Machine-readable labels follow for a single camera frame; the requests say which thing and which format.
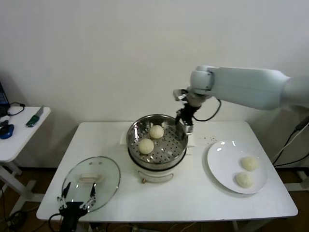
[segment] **steamed bun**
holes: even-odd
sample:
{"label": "steamed bun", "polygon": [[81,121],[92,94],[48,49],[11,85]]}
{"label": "steamed bun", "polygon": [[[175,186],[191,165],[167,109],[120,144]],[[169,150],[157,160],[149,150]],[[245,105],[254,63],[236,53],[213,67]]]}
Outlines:
{"label": "steamed bun", "polygon": [[150,128],[149,134],[153,139],[159,139],[164,135],[164,129],[159,125],[154,125]]}
{"label": "steamed bun", "polygon": [[250,188],[253,185],[253,180],[249,173],[242,172],[236,176],[237,183],[243,188]]}
{"label": "steamed bun", "polygon": [[139,151],[142,154],[149,154],[154,149],[154,143],[150,139],[142,139],[139,143]]}
{"label": "steamed bun", "polygon": [[248,171],[254,171],[259,167],[259,161],[256,157],[247,156],[241,159],[241,165]]}

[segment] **white table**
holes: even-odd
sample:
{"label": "white table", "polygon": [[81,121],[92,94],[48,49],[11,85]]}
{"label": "white table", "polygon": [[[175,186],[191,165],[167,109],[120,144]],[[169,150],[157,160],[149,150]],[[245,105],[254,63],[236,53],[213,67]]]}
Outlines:
{"label": "white table", "polygon": [[[22,107],[13,106],[9,109],[9,112],[14,114],[19,112],[21,109]],[[35,185],[35,180],[30,180],[27,186],[24,186],[14,177],[15,174],[21,174],[22,172],[12,162],[51,112],[50,108],[45,107],[37,124],[32,128],[27,128],[26,123],[34,114],[37,113],[38,110],[39,107],[25,107],[23,112],[15,116],[11,116],[9,119],[9,124],[14,125],[13,135],[8,139],[0,139],[0,179],[6,183],[3,188],[5,190],[7,186],[10,186],[21,195],[11,213],[21,209],[27,201],[41,202],[43,198],[43,194],[34,194],[31,192]],[[13,173],[9,173],[3,168],[2,165],[6,165],[13,171]]]}
{"label": "white table", "polygon": [[[65,176],[77,163],[93,156],[107,156],[116,161],[121,181],[119,190],[107,205],[80,221],[222,221],[297,215],[297,207],[246,122],[196,123],[196,146],[188,148],[174,171],[175,176],[160,184],[142,184],[126,146],[119,144],[122,133],[130,125],[131,122],[85,122],[79,125],[37,211],[39,219],[48,220],[58,212],[56,198],[61,194]],[[265,163],[268,181],[257,194],[232,192],[210,173],[205,163],[207,150],[215,141],[225,139],[248,143],[252,152],[259,154]],[[261,225],[253,221],[249,226],[258,228]]]}

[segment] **blue mouse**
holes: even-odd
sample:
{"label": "blue mouse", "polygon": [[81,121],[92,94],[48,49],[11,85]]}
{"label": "blue mouse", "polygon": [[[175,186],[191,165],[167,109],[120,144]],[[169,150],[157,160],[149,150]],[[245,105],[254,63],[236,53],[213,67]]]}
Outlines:
{"label": "blue mouse", "polygon": [[0,139],[7,139],[10,138],[13,134],[14,125],[5,125],[0,128]]}

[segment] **robotic arm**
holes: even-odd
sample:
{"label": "robotic arm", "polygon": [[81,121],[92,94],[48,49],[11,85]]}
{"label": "robotic arm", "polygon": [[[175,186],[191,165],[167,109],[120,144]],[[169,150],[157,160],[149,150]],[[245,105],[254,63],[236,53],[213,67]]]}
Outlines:
{"label": "robotic arm", "polygon": [[285,105],[309,108],[309,79],[290,78],[277,70],[198,66],[191,73],[190,87],[176,89],[176,101],[184,108],[177,111],[186,126],[193,131],[192,117],[211,97],[261,110]]}

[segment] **perforated steamer tray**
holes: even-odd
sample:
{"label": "perforated steamer tray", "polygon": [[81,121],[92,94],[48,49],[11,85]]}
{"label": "perforated steamer tray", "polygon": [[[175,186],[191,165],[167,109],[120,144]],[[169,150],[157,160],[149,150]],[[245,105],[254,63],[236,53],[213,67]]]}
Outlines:
{"label": "perforated steamer tray", "polygon": [[[150,127],[160,125],[164,135],[160,139],[152,139],[149,135]],[[154,143],[153,151],[144,155],[139,152],[139,142],[151,139]],[[133,161],[140,167],[150,171],[164,171],[176,166],[184,157],[188,136],[181,123],[175,125],[175,119],[167,115],[149,115],[140,118],[132,124],[126,135],[126,144]]]}

